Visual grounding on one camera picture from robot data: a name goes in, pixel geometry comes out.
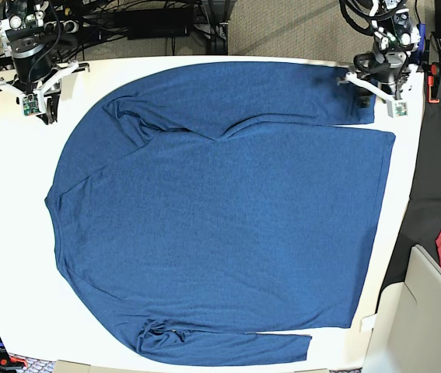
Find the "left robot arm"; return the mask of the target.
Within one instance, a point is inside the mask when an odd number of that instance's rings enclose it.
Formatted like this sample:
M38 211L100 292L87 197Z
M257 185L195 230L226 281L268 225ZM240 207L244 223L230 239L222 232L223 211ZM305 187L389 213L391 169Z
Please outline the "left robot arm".
M353 84L362 106L372 96L383 100L392 118L408 115L402 94L421 66L425 32L411 18L406 1L340 1L346 23L373 39L372 49L357 54L340 84Z

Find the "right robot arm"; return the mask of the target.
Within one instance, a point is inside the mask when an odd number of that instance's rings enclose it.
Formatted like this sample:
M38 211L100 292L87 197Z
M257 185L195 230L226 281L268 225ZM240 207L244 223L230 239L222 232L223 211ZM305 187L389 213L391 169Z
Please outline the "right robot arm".
M46 125L56 122L62 79L88 71L89 64L71 60L62 67L51 54L75 47L77 39L65 32L50 1L3 1L0 41L16 71L10 81L0 78L0 92L16 98L23 116L37 117Z

